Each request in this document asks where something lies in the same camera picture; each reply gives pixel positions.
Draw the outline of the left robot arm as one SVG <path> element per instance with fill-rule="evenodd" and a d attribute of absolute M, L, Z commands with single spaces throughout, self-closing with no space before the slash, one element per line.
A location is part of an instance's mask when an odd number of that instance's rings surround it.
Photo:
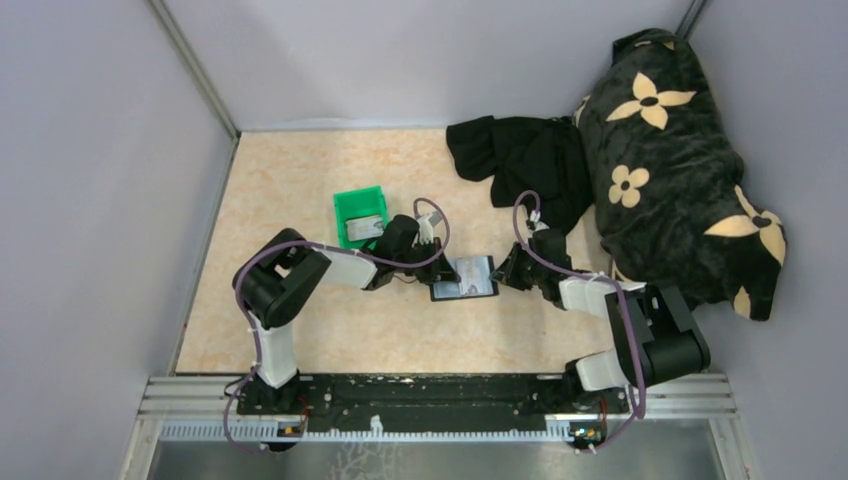
<path fill-rule="evenodd" d="M 298 366 L 292 322 L 321 284 L 374 291 L 397 276 L 423 285 L 457 281 L 444 255 L 445 240 L 434 229 L 446 224 L 438 212 L 397 215 L 382 235 L 360 249 L 306 240 L 297 230 L 281 230 L 234 275 L 239 308 L 250 322 L 257 360 L 253 371 L 263 386 L 260 399 L 277 414 L 292 411 L 300 399 L 294 381 Z"/>

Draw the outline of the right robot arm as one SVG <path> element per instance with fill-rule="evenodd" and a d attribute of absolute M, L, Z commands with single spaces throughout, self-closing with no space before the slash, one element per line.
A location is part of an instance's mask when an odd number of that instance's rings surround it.
<path fill-rule="evenodd" d="M 537 288 L 561 310 L 608 323 L 613 347 L 565 367 L 563 398 L 576 412 L 590 411 L 603 390 L 650 387 L 711 364 L 707 342 L 676 286 L 575 270 L 559 230 L 539 230 L 526 243 L 515 242 L 491 278 L 517 290 Z"/>

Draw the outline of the green plastic bin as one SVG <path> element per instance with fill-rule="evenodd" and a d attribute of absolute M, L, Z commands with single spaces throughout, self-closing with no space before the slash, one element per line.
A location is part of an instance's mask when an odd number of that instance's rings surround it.
<path fill-rule="evenodd" d="M 379 214 L 384 219 L 384 230 L 388 223 L 387 204 L 380 186 L 339 192 L 333 195 L 333 205 L 336 217 L 338 243 L 342 248 L 359 248 L 365 244 L 349 242 L 345 234 L 345 221 L 351 218 Z"/>

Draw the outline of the white VIP credit card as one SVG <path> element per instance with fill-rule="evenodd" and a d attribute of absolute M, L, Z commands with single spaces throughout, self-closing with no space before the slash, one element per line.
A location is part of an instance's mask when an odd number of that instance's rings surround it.
<path fill-rule="evenodd" d="M 490 279 L 491 266 L 488 256 L 462 257 L 456 260 L 455 270 L 461 277 L 461 297 L 485 297 L 495 294 Z"/>

